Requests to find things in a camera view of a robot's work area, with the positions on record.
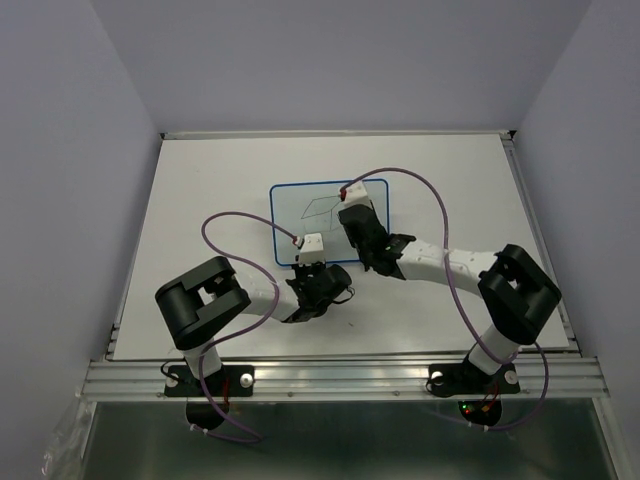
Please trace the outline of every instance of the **blue rim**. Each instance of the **blue rim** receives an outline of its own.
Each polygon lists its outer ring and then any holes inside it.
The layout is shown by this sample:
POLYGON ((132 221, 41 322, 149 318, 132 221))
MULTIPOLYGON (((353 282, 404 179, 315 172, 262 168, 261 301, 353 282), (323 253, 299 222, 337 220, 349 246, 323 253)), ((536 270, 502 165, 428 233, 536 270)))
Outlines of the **blue rim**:
MULTIPOLYGON (((351 180, 327 180, 323 182, 300 182, 300 183, 276 183, 269 189, 269 208, 271 210, 271 221, 275 223, 275 215, 273 213, 273 190, 279 187, 302 187, 304 185, 327 185, 329 183, 339 183, 344 185, 345 183, 350 182, 351 180)), ((387 231, 391 230, 391 208, 390 208, 390 200, 389 200, 389 182, 387 182, 384 178, 370 178, 364 180, 364 182, 383 182, 385 185, 385 189, 387 190, 387 231)), ((271 235, 273 238, 273 258, 276 263, 281 267, 290 267, 292 263, 280 263, 278 260, 278 250, 276 248, 276 229, 271 228, 271 235)), ((333 262, 327 263, 357 263, 360 260, 335 260, 333 262)))

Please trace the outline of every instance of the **plastic bag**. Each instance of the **plastic bag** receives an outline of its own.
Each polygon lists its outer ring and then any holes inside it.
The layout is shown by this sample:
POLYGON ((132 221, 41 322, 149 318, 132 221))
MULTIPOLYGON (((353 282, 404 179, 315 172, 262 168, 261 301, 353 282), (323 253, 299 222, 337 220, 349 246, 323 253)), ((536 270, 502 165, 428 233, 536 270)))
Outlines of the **plastic bag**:
POLYGON ((78 391, 49 437, 42 465, 45 478, 80 478, 94 410, 95 404, 88 403, 78 391))

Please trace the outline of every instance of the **cable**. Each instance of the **cable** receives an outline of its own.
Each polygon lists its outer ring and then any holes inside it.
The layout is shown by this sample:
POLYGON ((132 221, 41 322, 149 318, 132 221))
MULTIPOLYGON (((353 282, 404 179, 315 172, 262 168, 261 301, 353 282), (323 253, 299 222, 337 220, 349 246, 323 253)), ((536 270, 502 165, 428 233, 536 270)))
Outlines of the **cable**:
POLYGON ((235 426, 236 428, 248 433, 249 435, 251 435, 253 438, 241 438, 241 437, 232 437, 229 435, 223 435, 220 433, 214 433, 214 432, 210 432, 206 429, 200 428, 197 425, 192 425, 191 428, 200 432, 203 432, 205 435, 209 436, 209 437, 214 437, 214 438, 218 438, 221 440, 228 440, 231 442, 236 442, 236 443, 258 443, 262 440, 262 435, 260 435, 258 432, 254 431, 253 429, 243 425, 242 423, 238 422, 237 420, 234 420, 230 415, 227 415, 219 406, 218 404, 215 402, 215 400, 213 399, 213 396, 211 395, 211 392, 209 391, 209 387, 207 387, 207 383, 204 380, 204 376, 203 376, 203 367, 204 367, 204 356, 205 354, 211 350, 214 346, 222 343, 222 342, 226 342, 227 340, 231 340, 232 338, 236 338, 239 337, 240 335, 244 335, 245 333, 249 333, 252 330, 255 330, 256 328, 258 328, 260 325, 262 325, 264 322, 267 321, 267 319, 271 316, 271 314, 273 314, 273 312, 275 311, 276 307, 278 306, 278 301, 280 300, 280 289, 278 288, 278 284, 275 278, 273 278, 273 275, 271 275, 269 273, 269 271, 258 265, 257 263, 249 260, 248 258, 244 258, 244 257, 239 257, 237 255, 232 255, 230 253, 224 252, 222 250, 220 250, 218 247, 216 247, 211 240, 209 240, 209 237, 207 237, 207 225, 209 225, 209 223, 213 220, 215 220, 216 218, 220 218, 220 217, 226 217, 226 216, 239 216, 239 217, 246 217, 246 218, 251 218, 253 220, 258 220, 259 222, 262 222, 266 225, 270 225, 271 227, 275 228, 276 230, 279 230, 280 232, 284 233, 285 235, 291 237, 293 239, 293 241, 295 242, 297 240, 297 237, 295 235, 293 235, 291 232, 285 230, 284 228, 280 227, 279 225, 276 225, 275 223, 262 218, 258 215, 253 215, 251 213, 245 213, 245 212, 236 212, 236 211, 229 211, 229 212, 220 212, 220 213, 216 213, 215 215, 211 215, 210 217, 208 217, 203 223, 202 226, 200 227, 200 233, 202 234, 202 238, 204 239, 204 242, 209 246, 209 248, 211 248, 214 252, 216 252, 218 255, 223 255, 227 258, 231 258, 232 260, 236 260, 238 262, 242 262, 245 263, 247 265, 252 266, 253 268, 259 270, 262 274, 264 274, 264 276, 267 277, 267 279, 273 284, 273 301, 271 302, 271 306, 269 307, 269 309, 267 310, 267 312, 260 318, 260 320, 258 320, 256 323, 254 323, 253 325, 250 325, 249 327, 243 328, 241 330, 238 330, 237 332, 231 333, 229 335, 226 335, 222 338, 219 338, 217 340, 212 341, 209 345, 207 345, 203 350, 202 353, 200 354, 200 358, 198 360, 198 377, 200 380, 200 386, 202 387, 202 391, 204 392, 205 397, 207 397, 207 400, 209 401, 209 403, 211 404, 211 406, 213 407, 213 409, 216 411, 216 413, 218 415, 220 415, 224 420, 226 420, 227 422, 229 422, 231 425, 235 426))
MULTIPOLYGON (((469 330, 469 332, 471 332, 471 335, 473 336, 474 340, 476 341, 478 346, 482 348, 484 353, 486 353, 487 356, 491 358, 491 360, 501 365, 506 365, 508 363, 511 363, 511 361, 517 356, 517 352, 506 360, 502 360, 498 358, 496 355, 494 355, 493 352, 489 350, 489 347, 487 347, 487 345, 482 341, 482 338, 480 337, 480 335, 478 335, 478 332, 476 331, 473 324, 471 323, 471 320, 469 319, 467 312, 464 310, 464 307, 462 306, 462 302, 460 301, 460 297, 458 296, 458 291, 456 290, 456 286, 453 280, 453 272, 451 271, 451 264, 449 263, 449 215, 447 214, 447 209, 444 206, 444 201, 442 200, 442 197, 440 196, 436 188, 431 184, 431 182, 429 182, 423 176, 415 172, 412 172, 411 170, 407 170, 405 168, 382 167, 382 168, 376 168, 374 170, 371 170, 370 172, 364 173, 359 177, 356 177, 355 179, 351 180, 347 184, 343 185, 340 188, 341 195, 343 195, 344 191, 354 183, 364 180, 365 178, 371 175, 375 175, 376 173, 383 173, 383 172, 397 172, 397 173, 404 173, 405 175, 409 175, 410 177, 413 177, 419 180, 420 182, 422 182, 424 185, 426 185, 427 188, 431 190, 431 193, 433 193, 433 195, 436 197, 436 201, 438 202, 438 205, 440 206, 440 211, 442 212, 442 220, 444 224, 444 238, 442 241, 442 248, 444 250, 444 271, 447 276, 447 284, 449 286, 449 290, 451 291, 453 302, 455 303, 456 308, 458 309, 458 312, 462 317, 462 320, 467 326, 467 329, 469 330)), ((542 347, 538 344, 538 342, 534 342, 534 345, 538 349, 538 353, 542 357, 542 363, 544 365, 544 386, 542 388, 542 393, 540 394, 540 399, 538 400, 536 405, 533 407, 533 409, 527 415, 522 417, 520 420, 517 420, 507 425, 500 425, 497 427, 484 427, 484 428, 487 428, 492 431, 510 430, 511 428, 515 428, 529 421, 531 418, 537 415, 537 413, 540 411, 540 408, 542 407, 542 404, 544 403, 544 400, 547 397, 547 390, 549 388, 549 363, 547 362, 547 357, 544 354, 544 351, 542 350, 542 347)), ((431 413, 435 414, 438 417, 442 417, 456 423, 466 423, 466 422, 460 421, 457 418, 452 418, 447 415, 442 415, 436 412, 431 412, 431 413)))

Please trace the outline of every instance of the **white table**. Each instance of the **white table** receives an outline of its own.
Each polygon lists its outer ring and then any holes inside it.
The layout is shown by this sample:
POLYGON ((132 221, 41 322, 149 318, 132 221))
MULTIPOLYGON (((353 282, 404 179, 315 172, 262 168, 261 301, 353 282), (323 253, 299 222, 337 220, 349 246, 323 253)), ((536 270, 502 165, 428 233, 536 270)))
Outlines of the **white table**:
MULTIPOLYGON (((179 358, 155 304, 164 283, 211 258, 202 221, 222 210, 269 218, 276 183, 352 178, 399 166, 428 178, 447 206, 452 248, 498 251, 521 245, 540 260, 524 207, 497 134, 165 141, 121 318, 115 360, 179 358)), ((385 175, 391 227, 431 243, 442 241, 442 218, 431 193, 412 178, 385 175)), ((292 278, 273 259, 271 230, 248 219, 209 227, 222 249, 250 257, 277 278, 292 278)), ((240 272, 249 267, 234 265, 240 272)), ((346 265, 356 296, 323 317, 285 325, 269 320, 223 343, 221 356, 300 356, 464 351, 472 345, 446 286, 403 282, 346 265)), ((479 297, 460 293, 479 331, 491 320, 479 297)), ((255 322, 240 315, 221 334, 255 322)), ((540 336, 545 347, 568 345, 558 313, 540 336)))

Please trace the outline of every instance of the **gray wall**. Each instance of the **gray wall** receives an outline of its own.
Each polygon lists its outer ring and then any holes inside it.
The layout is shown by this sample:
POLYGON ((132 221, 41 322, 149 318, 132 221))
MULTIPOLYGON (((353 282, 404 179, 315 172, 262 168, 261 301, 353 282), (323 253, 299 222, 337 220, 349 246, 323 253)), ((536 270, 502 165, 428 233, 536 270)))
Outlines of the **gray wall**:
POLYGON ((92 0, 161 131, 516 128, 587 0, 92 0))
POLYGON ((23 480, 104 351, 159 141, 87 1, 3 1, 0 45, 0 477, 23 480))
POLYGON ((640 3, 596 0, 517 135, 581 345, 640 472, 640 3))

